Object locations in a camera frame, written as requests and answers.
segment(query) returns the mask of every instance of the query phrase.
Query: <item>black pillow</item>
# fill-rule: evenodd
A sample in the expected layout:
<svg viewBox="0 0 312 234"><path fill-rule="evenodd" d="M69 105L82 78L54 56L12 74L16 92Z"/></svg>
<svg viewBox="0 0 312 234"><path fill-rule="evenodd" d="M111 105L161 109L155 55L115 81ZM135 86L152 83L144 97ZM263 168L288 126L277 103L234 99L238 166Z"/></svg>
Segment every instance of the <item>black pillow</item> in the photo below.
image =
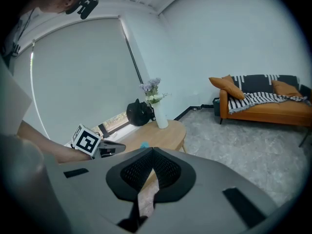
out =
<svg viewBox="0 0 312 234"><path fill-rule="evenodd" d="M278 80L294 86L299 90L299 83L296 76L287 75L249 75L233 76L235 86L244 93L267 92L274 93L272 80Z"/></svg>
<svg viewBox="0 0 312 234"><path fill-rule="evenodd" d="M300 94L302 94L302 96L306 96L308 97L308 100L310 100L311 98L311 88L305 86L305 85L301 85L300 86Z"/></svg>

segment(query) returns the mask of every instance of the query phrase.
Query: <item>gray floor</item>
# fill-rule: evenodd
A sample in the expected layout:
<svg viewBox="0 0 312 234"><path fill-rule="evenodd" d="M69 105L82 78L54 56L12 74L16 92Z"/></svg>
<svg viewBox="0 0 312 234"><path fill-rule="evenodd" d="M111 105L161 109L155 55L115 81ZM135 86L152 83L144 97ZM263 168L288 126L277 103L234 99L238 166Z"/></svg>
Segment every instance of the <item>gray floor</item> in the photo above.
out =
<svg viewBox="0 0 312 234"><path fill-rule="evenodd" d="M189 154L227 165L264 190L278 206L299 193L312 151L311 136L298 147L306 128L233 119L219 125L211 109L189 111L180 121L187 130ZM157 191L155 181L139 194L141 215L152 214Z"/></svg>

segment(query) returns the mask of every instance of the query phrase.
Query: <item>wooden table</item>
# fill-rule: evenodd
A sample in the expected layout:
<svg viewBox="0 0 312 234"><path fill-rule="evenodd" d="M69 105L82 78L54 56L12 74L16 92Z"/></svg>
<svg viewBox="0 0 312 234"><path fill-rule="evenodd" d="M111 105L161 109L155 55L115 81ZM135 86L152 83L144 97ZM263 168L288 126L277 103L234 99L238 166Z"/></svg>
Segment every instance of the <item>wooden table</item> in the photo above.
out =
<svg viewBox="0 0 312 234"><path fill-rule="evenodd" d="M126 145L125 152L139 149L143 142L148 142L150 147L159 147L175 151L179 151L182 147L183 151L187 153L184 147L184 138L186 136L185 126L176 120L169 120L168 123L169 125L165 129L159 129L156 121L147 123L121 140L120 143ZM156 174L152 170L142 190L156 179Z"/></svg>

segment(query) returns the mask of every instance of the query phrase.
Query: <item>white vase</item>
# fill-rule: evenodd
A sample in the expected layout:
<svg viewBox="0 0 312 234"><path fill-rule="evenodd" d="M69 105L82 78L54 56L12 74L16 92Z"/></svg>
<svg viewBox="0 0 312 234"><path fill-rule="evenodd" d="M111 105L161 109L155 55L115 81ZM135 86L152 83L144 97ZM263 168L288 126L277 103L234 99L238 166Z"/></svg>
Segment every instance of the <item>white vase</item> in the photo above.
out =
<svg viewBox="0 0 312 234"><path fill-rule="evenodd" d="M157 125L160 129L164 129L168 126L168 121L166 119L166 116L162 110L160 102L157 102L155 104L152 104L152 107L154 108L155 118Z"/></svg>

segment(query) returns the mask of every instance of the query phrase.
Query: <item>sofa cushion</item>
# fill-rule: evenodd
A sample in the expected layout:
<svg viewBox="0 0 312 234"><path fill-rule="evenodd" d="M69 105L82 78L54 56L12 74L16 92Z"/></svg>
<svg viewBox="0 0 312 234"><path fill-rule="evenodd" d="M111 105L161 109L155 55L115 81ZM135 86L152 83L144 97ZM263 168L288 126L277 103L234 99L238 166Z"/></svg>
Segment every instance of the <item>sofa cushion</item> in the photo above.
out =
<svg viewBox="0 0 312 234"><path fill-rule="evenodd" d="M244 93L267 92L274 93L272 80L279 80L299 89L296 76L287 75L248 75L233 76L235 86Z"/></svg>
<svg viewBox="0 0 312 234"><path fill-rule="evenodd" d="M274 87L274 92L281 96L298 96L302 97L302 95L298 92L298 90L294 86L290 86L285 82L273 80L272 85Z"/></svg>
<svg viewBox="0 0 312 234"><path fill-rule="evenodd" d="M312 118L312 107L304 102L285 101L282 103L267 103L253 106L244 112L280 114Z"/></svg>
<svg viewBox="0 0 312 234"><path fill-rule="evenodd" d="M244 99L244 93L236 87L234 84L230 83L228 80L216 78L216 77L209 77L211 84L219 89L224 89L228 92L231 96L237 99Z"/></svg>
<svg viewBox="0 0 312 234"><path fill-rule="evenodd" d="M222 77L222 79L228 80L230 83L234 84L234 81L230 75Z"/></svg>
<svg viewBox="0 0 312 234"><path fill-rule="evenodd" d="M304 102L288 100L279 104L279 110L285 115L299 115L312 118L312 107Z"/></svg>
<svg viewBox="0 0 312 234"><path fill-rule="evenodd" d="M275 114L278 111L279 111L278 103L266 103L250 107L244 112Z"/></svg>

